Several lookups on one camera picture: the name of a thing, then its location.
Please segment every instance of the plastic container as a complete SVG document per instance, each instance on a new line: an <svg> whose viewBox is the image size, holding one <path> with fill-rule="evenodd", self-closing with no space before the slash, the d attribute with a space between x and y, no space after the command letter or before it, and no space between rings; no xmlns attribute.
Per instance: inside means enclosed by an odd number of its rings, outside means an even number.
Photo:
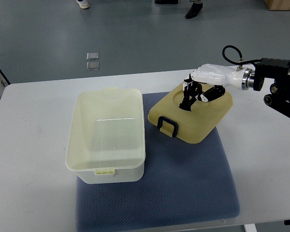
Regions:
<svg viewBox="0 0 290 232"><path fill-rule="evenodd" d="M66 165L87 184L130 182L144 174L142 94L105 88L76 100Z"/></svg>

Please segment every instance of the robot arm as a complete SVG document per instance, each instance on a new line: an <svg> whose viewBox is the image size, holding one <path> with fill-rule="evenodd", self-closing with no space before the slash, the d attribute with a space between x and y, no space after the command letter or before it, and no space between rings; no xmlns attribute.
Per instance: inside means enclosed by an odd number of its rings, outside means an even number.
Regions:
<svg viewBox="0 0 290 232"><path fill-rule="evenodd" d="M239 62L229 60L224 52L231 47L239 55ZM271 108L290 118L290 60L268 59L250 60L242 62L242 55L238 48L228 45L224 47L223 57L237 68L221 65L205 64L194 70L183 83L184 98L180 108L190 111L191 105L199 100L210 102L224 95L224 87L232 85L239 90L253 88L260 91L265 78L272 78L275 82L270 86L271 94L264 97L264 102ZM244 64L253 64L255 70L242 67ZM201 84L212 85L206 92L202 91Z"/></svg>

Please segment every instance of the white sneaker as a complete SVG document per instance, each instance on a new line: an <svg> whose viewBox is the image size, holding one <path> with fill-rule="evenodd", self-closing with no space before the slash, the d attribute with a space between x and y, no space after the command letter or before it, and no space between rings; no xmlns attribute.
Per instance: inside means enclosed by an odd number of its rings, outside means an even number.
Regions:
<svg viewBox="0 0 290 232"><path fill-rule="evenodd" d="M89 8L89 4L87 2L87 0L82 0L82 1L77 1L76 2L79 4L79 7L82 9L87 9Z"/></svg>

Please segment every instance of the metal plate on floor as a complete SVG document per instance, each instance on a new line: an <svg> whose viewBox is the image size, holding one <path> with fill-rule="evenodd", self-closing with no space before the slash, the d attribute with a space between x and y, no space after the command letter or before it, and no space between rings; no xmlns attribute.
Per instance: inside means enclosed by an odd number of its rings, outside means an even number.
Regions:
<svg viewBox="0 0 290 232"><path fill-rule="evenodd" d="M98 59L98 52L87 53L87 60Z"/></svg>
<svg viewBox="0 0 290 232"><path fill-rule="evenodd" d="M99 66L99 61L87 62L87 70L97 70Z"/></svg>

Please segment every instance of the yellow lid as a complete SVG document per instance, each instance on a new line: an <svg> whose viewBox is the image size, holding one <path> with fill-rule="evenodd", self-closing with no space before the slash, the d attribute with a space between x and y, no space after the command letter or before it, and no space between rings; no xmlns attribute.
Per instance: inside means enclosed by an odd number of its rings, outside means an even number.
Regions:
<svg viewBox="0 0 290 232"><path fill-rule="evenodd" d="M203 91L207 91L212 86L202 84L202 87ZM160 127L160 132L190 144L201 142L233 105L232 96L227 91L214 101L196 101L191 106L191 111L179 108L182 99L183 90L180 84L149 111L148 121Z"/></svg>

